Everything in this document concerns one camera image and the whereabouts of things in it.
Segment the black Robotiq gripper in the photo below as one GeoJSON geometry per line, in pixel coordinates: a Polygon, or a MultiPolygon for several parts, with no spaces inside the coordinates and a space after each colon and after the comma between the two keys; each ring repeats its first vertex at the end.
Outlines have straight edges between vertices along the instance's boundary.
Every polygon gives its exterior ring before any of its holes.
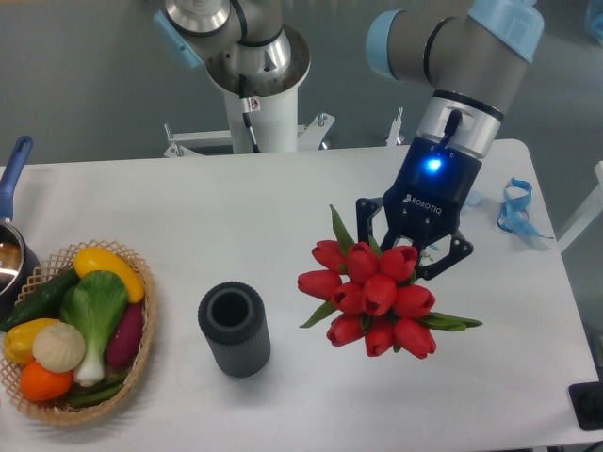
{"type": "Polygon", "coordinates": [[[439,276],[473,252],[472,243],[458,228],[461,208],[480,169],[481,161],[472,156],[414,138],[394,184],[383,197],[356,200],[358,241],[369,243],[373,218],[382,208],[388,226],[383,250],[393,248],[401,237],[423,250],[451,234],[446,256],[416,266],[419,279],[439,276]]]}

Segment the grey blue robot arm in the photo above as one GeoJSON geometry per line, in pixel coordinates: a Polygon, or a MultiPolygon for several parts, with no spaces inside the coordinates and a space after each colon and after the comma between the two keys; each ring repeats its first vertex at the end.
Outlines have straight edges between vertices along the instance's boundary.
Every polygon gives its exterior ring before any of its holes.
{"type": "Polygon", "coordinates": [[[380,198],[356,202],[357,234],[372,236],[384,212],[380,249],[404,238],[419,252],[449,237],[448,254],[416,265],[430,280],[473,251],[459,230],[464,202],[513,102],[544,32],[532,1],[475,1],[463,17],[386,11],[367,32],[370,68],[425,82],[433,95],[393,183],[380,198]]]}

